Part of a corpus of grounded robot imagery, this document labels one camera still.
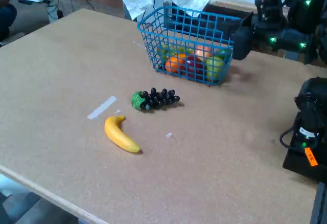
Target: orange tag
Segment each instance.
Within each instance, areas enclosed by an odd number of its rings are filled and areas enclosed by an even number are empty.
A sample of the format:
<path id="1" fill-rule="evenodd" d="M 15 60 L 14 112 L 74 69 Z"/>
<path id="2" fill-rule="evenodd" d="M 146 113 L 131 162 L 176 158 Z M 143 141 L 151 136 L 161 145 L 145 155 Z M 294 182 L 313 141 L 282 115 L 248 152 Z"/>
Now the orange tag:
<path id="1" fill-rule="evenodd" d="M 311 166 L 312 166 L 312 167 L 313 167 L 313 166 L 317 166 L 318 163 L 317 163 L 315 157 L 313 156 L 313 153 L 312 153 L 312 151 L 311 151 L 311 149 L 310 149 L 309 147 L 307 147 L 307 148 L 305 149 L 305 153 L 306 153 L 306 155 L 307 155 L 307 158 L 308 158 L 309 163 L 311 164 Z"/>

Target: orange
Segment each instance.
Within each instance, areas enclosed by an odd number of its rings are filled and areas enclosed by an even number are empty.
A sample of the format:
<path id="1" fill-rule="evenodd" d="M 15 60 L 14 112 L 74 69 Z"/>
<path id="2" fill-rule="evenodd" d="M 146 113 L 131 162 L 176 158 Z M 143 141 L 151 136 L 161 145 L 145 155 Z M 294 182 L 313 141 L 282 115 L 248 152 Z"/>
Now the orange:
<path id="1" fill-rule="evenodd" d="M 165 67 L 167 72 L 178 73 L 178 69 L 185 69 L 185 54 L 178 54 L 167 60 Z"/>

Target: green apple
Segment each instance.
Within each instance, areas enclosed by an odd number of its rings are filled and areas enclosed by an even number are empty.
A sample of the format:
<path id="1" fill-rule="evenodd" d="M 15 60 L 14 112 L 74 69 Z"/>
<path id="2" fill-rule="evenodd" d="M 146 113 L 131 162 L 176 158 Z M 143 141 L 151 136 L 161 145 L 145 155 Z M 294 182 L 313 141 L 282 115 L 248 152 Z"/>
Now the green apple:
<path id="1" fill-rule="evenodd" d="M 214 56 L 205 60 L 206 78 L 210 82 L 218 81 L 219 74 L 224 65 L 224 60 L 220 57 Z"/>

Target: floor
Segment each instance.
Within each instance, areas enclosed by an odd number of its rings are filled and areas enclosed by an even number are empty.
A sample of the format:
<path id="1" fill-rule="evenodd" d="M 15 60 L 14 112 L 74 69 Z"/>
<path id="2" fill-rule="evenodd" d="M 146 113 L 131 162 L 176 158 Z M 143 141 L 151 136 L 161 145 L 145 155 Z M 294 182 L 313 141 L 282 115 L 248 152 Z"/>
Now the floor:
<path id="1" fill-rule="evenodd" d="M 10 216 L 15 216 L 15 224 L 78 224 L 78 219 L 61 208 L 41 198 L 27 212 L 19 212 L 19 205 L 28 193 L 11 195 L 4 208 Z"/>
<path id="2" fill-rule="evenodd" d="M 24 32 L 28 34 L 47 24 L 49 24 L 48 13 L 46 11 L 46 4 L 33 3 L 31 5 L 21 4 L 18 0 L 10 1 L 17 9 L 17 18 L 12 25 L 11 34 Z M 70 14 L 81 8 L 93 10 L 92 7 L 85 0 L 78 0 L 71 2 L 70 0 L 55 0 L 58 8 L 63 11 L 64 15 Z M 93 5 L 98 12 L 111 14 L 117 17 L 124 17 L 123 8 L 112 8 L 104 5 Z"/>
<path id="3" fill-rule="evenodd" d="M 55 0 L 58 8 L 63 11 L 64 15 L 70 14 L 81 8 L 92 9 L 85 1 Z M 10 28 L 11 35 L 16 33 L 29 34 L 43 26 L 49 24 L 48 13 L 45 4 L 33 3 L 26 5 L 19 3 L 18 0 L 10 2 L 17 8 L 17 18 Z M 93 5 L 98 12 L 111 14 L 118 17 L 124 17 L 123 9 L 111 8 L 103 5 Z M 21 203 L 27 194 L 21 193 L 10 196 L 5 202 L 4 207 L 7 212 L 15 212 L 19 203 Z M 78 220 L 66 211 L 51 204 L 45 199 L 37 201 L 17 222 L 17 224 L 77 224 Z"/>

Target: red apple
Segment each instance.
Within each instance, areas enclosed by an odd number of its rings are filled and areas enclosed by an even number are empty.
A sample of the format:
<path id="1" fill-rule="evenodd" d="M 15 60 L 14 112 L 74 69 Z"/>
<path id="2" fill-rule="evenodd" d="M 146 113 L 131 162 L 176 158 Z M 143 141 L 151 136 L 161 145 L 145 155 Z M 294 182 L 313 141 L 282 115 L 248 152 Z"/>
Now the red apple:
<path id="1" fill-rule="evenodd" d="M 187 77 L 196 79 L 203 79 L 203 63 L 201 59 L 195 56 L 188 56 L 185 60 L 186 70 L 188 71 Z"/>

